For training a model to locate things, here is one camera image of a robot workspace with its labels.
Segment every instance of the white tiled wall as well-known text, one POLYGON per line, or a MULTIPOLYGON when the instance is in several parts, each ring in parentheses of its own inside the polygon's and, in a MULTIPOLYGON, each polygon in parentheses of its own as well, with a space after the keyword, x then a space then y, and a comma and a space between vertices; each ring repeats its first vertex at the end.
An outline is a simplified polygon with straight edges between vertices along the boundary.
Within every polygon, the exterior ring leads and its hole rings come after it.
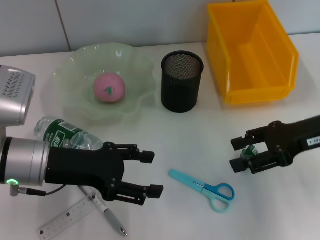
POLYGON ((205 41, 207 3, 232 0, 58 0, 72 50, 205 41))
POLYGON ((0 1, 0 57, 66 51, 54 0, 0 1))
POLYGON ((288 34, 320 32, 320 0, 269 0, 269 3, 288 34))

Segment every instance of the scissor handle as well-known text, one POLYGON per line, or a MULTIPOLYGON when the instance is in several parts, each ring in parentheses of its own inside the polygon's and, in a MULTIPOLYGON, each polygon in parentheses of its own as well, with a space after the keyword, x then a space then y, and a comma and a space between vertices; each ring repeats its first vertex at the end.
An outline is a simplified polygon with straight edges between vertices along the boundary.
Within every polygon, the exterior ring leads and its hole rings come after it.
POLYGON ((225 199, 225 198, 223 198, 223 197, 221 197, 221 196, 219 196, 219 195, 217 195, 217 194, 215 194, 215 193, 213 193, 213 192, 211 192, 211 191, 209 191, 209 190, 207 190, 205 188, 202 190, 201 193, 209 198, 211 208, 213 210, 215 210, 217 213, 223 214, 223 213, 228 212, 228 210, 229 210, 229 208, 231 206, 231 202, 229 200, 227 200, 227 199, 225 199), (226 208, 225 209, 221 209, 221 208, 216 207, 215 203, 214 203, 215 199, 218 199, 218 200, 226 203, 226 208))
POLYGON ((213 193, 219 195, 220 197, 223 197, 224 199, 227 199, 229 201, 232 201, 236 196, 234 188, 232 186, 230 186, 229 184, 226 184, 226 183, 220 183, 217 186, 211 186, 209 184, 205 184, 204 188, 208 189, 209 191, 211 191, 211 192, 213 192, 213 193), (226 195, 222 194, 221 192, 219 192, 219 189, 222 188, 222 187, 227 187, 228 189, 230 189, 231 192, 232 192, 232 196, 226 196, 226 195))

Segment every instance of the robotic arm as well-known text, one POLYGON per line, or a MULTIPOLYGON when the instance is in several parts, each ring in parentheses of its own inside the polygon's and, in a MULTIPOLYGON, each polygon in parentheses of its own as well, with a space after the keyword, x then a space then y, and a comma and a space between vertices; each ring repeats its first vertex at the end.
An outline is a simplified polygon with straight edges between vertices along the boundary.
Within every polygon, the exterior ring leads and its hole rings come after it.
POLYGON ((268 126, 247 131, 244 138, 231 140, 235 151, 263 142, 268 151, 249 159, 237 158, 230 161, 235 173, 248 168, 252 174, 256 174, 277 166, 287 167, 298 154, 319 148, 320 116, 291 124, 274 121, 268 126))
POLYGON ((50 147, 44 141, 6 136, 6 127, 24 125, 34 92, 36 76, 0 66, 0 184, 10 184, 12 196, 46 196, 25 186, 49 184, 96 188, 106 201, 143 205, 146 198, 159 199, 162 185, 139 186, 122 182, 125 160, 151 164, 155 154, 140 152, 136 144, 104 143, 96 151, 50 147))

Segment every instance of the scissor blade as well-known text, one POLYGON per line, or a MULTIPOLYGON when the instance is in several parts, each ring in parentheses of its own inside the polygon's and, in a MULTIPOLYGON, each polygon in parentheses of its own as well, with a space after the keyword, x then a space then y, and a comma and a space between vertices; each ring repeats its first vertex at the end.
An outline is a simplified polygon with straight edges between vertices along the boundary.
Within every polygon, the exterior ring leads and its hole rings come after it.
POLYGON ((170 169, 169 176, 174 178, 175 180, 178 180, 179 182, 189 186, 190 188, 198 191, 201 193, 202 189, 205 186, 205 183, 202 181, 199 181, 198 179, 193 178, 192 176, 189 176, 181 171, 170 169))

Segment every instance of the black mesh pen holder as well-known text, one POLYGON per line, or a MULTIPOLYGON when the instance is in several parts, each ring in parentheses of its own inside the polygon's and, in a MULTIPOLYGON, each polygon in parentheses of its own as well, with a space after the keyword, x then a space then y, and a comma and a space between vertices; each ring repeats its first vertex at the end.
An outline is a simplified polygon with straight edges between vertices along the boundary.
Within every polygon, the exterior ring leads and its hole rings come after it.
POLYGON ((197 104, 204 63, 189 51, 174 51, 161 63, 163 106, 175 113, 186 113, 197 104))

